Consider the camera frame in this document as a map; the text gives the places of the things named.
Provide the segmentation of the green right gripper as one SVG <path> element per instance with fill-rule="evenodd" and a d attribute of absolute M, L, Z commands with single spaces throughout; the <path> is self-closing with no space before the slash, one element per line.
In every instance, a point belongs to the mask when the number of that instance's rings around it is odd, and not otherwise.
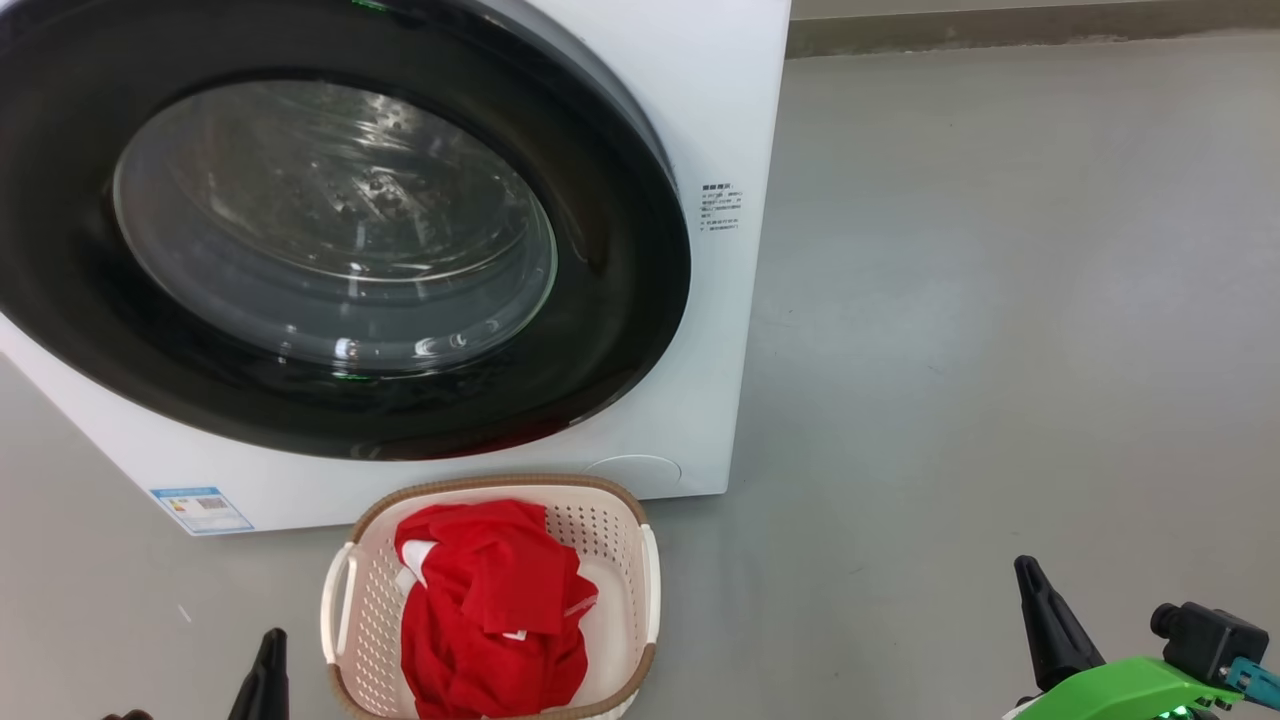
<path fill-rule="evenodd" d="M 1014 571 L 1032 670 L 1046 692 L 1007 711 L 1006 719 L 1188 719 L 1193 708 L 1244 700 L 1239 691 L 1204 684 L 1162 660 L 1106 664 L 1038 560 L 1019 556 Z"/>

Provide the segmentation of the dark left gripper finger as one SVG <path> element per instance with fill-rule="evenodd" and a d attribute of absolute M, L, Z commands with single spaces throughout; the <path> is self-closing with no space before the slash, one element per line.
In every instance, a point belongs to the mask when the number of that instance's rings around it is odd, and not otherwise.
<path fill-rule="evenodd" d="M 280 628 L 266 632 L 251 662 L 228 717 L 230 720 L 285 720 L 289 717 L 288 635 Z"/>

